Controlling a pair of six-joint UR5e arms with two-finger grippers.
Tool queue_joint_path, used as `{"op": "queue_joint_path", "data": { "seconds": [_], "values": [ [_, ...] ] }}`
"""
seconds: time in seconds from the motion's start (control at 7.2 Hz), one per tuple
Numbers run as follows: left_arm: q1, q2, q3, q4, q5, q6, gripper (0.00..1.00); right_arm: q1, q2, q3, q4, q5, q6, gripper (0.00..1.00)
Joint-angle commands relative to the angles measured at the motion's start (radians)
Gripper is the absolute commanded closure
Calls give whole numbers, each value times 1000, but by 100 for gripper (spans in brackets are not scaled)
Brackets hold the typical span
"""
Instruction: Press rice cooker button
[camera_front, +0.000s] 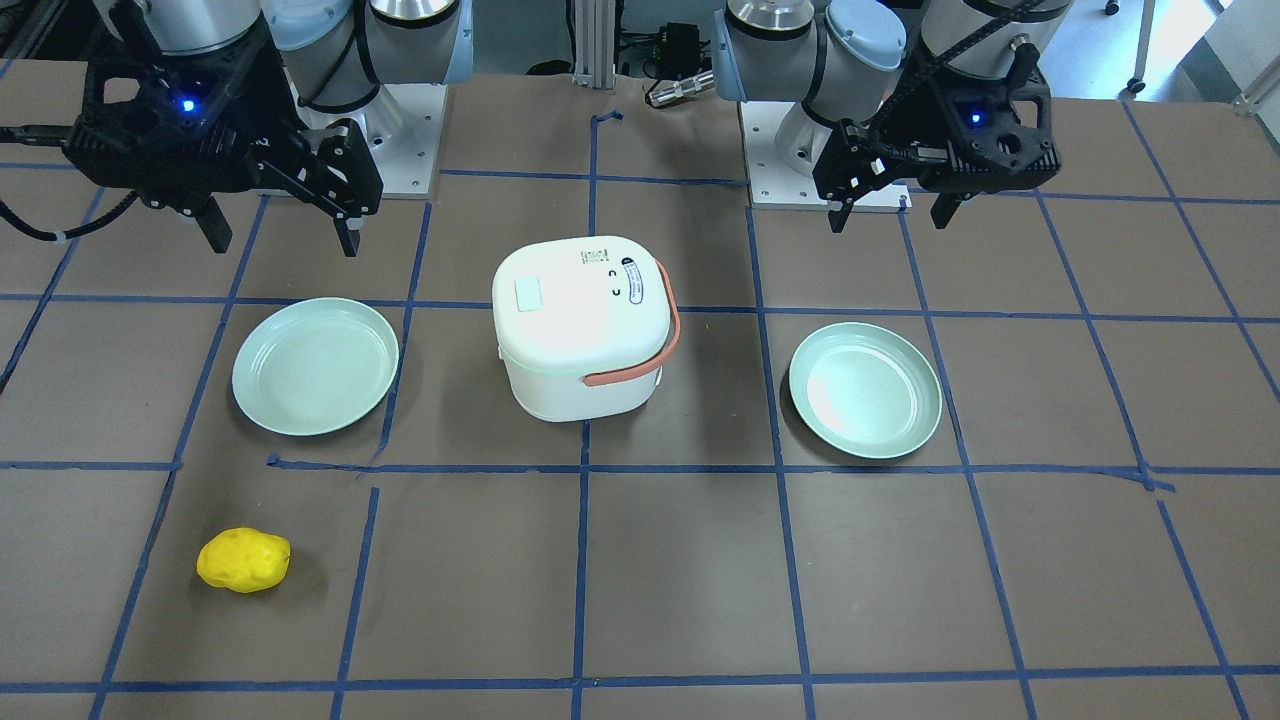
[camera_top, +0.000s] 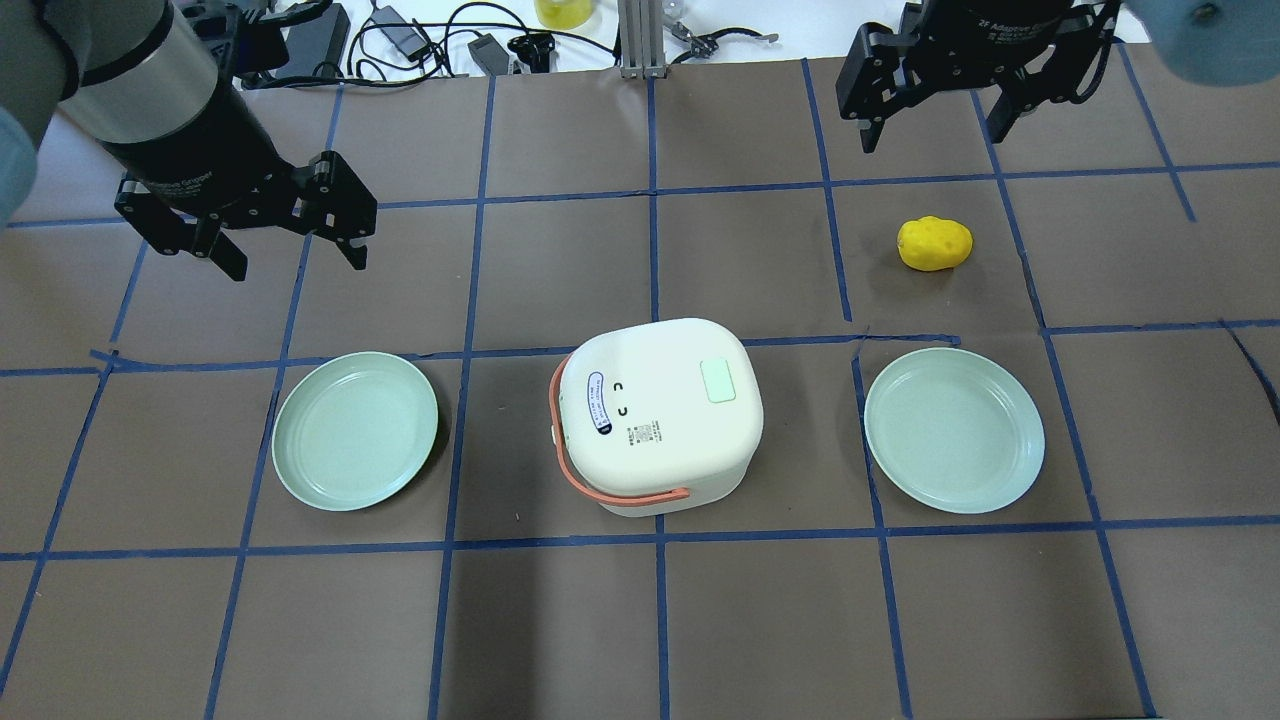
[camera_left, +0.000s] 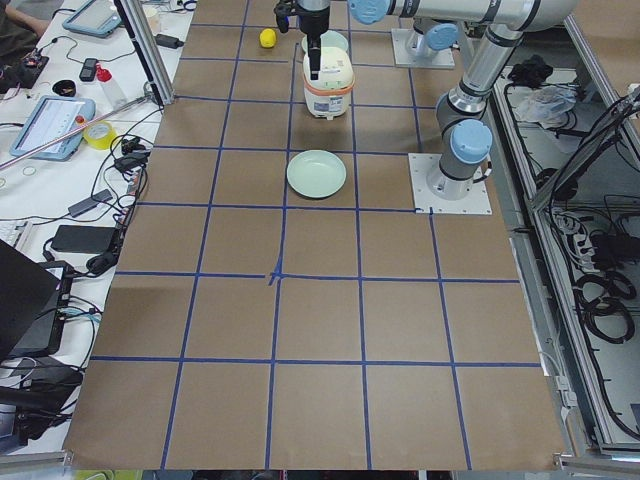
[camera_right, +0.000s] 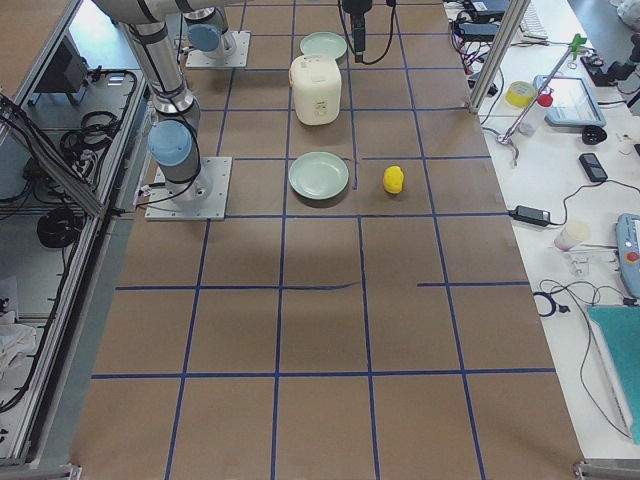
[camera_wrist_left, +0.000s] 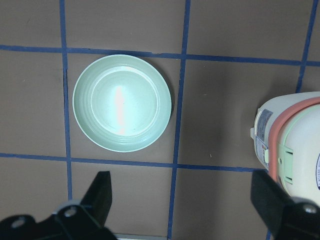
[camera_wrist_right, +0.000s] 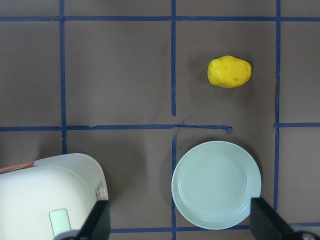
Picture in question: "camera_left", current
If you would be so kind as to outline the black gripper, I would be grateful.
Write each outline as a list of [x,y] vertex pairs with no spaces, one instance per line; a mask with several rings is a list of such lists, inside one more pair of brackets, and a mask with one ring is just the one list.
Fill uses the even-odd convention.
[[289,18],[297,16],[301,31],[307,34],[310,79],[317,80],[321,70],[321,35],[329,29],[329,0],[281,0],[274,7],[281,33],[289,31]]

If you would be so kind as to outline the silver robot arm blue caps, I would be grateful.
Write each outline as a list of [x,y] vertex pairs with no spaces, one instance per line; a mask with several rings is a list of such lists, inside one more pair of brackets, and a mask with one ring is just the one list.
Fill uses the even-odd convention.
[[476,22],[486,27],[471,65],[459,84],[438,102],[436,117],[444,151],[426,175],[428,188],[448,200],[465,197],[477,168],[493,143],[481,121],[486,98],[507,60],[529,31],[548,29],[564,20],[575,1],[351,1],[349,11],[371,25],[388,15]]

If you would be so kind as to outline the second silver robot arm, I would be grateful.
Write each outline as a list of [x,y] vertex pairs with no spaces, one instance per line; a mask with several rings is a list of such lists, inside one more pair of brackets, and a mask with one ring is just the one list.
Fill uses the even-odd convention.
[[459,28],[455,22],[415,17],[405,48],[413,59],[427,59],[450,49],[458,36]]

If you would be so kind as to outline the second white robot base plate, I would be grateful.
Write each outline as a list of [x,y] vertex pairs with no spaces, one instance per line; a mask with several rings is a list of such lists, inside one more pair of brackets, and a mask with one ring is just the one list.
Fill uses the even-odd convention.
[[424,33],[394,28],[391,35],[397,67],[448,70],[455,67],[452,45],[459,36],[455,24],[438,24]]

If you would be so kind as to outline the white square robot base plate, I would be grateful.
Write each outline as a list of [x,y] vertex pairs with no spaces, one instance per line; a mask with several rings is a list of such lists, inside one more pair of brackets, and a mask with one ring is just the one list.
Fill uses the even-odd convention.
[[440,170],[440,154],[410,153],[414,210],[423,214],[491,215],[492,208],[478,166],[467,180],[452,180]]

